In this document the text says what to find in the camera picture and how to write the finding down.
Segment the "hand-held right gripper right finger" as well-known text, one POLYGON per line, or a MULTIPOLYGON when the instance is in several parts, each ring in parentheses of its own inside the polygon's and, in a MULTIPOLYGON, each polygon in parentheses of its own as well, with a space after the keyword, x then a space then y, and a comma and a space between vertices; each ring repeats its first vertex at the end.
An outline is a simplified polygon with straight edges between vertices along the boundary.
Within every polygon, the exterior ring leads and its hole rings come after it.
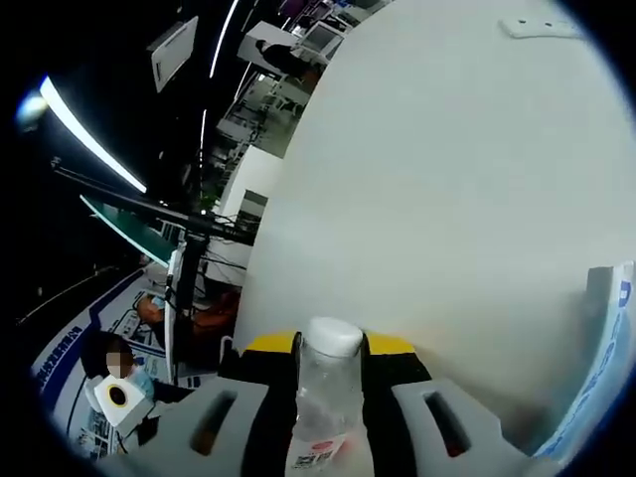
POLYGON ((367 332, 363 420, 378 476, 556 476, 503 435, 501 421, 448 379, 433 378, 406 340, 367 332))

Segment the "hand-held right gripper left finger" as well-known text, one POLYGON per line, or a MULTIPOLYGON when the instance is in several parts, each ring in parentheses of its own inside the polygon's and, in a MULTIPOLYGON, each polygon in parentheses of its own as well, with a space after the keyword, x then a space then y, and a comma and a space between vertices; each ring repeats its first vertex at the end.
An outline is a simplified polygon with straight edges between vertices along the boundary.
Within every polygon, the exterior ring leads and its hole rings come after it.
POLYGON ((144 445, 97 461, 101 476, 282 476, 296 421, 301 335, 257 337, 167 410, 144 445))

